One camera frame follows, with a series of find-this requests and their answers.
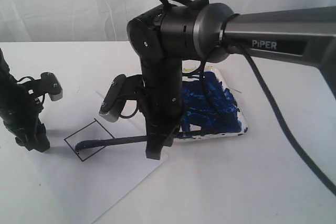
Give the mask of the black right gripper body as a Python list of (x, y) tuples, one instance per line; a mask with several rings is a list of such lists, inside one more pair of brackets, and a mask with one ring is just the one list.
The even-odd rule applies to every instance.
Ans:
[(180, 128), (183, 115), (182, 60), (139, 57), (146, 98), (148, 140), (164, 140)]

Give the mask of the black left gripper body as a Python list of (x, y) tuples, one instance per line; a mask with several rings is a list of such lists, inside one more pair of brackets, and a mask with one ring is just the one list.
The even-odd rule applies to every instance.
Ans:
[(41, 98), (22, 87), (1, 87), (1, 118), (16, 140), (45, 140), (46, 129), (39, 119), (45, 95)]

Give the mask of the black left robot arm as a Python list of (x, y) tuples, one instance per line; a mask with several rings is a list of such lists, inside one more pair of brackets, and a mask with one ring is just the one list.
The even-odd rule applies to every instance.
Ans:
[(1, 54), (1, 119), (16, 143), (28, 151), (43, 153), (50, 148), (45, 125), (39, 119), (42, 110), (43, 102), (31, 96), (25, 85), (10, 74)]

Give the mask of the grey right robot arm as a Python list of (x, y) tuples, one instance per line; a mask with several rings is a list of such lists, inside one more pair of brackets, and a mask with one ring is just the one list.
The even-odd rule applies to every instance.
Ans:
[(240, 54), (313, 66), (335, 91), (335, 7), (236, 14), (208, 0), (159, 5), (130, 20), (127, 36), (140, 58), (150, 159), (160, 159), (181, 121), (184, 60)]

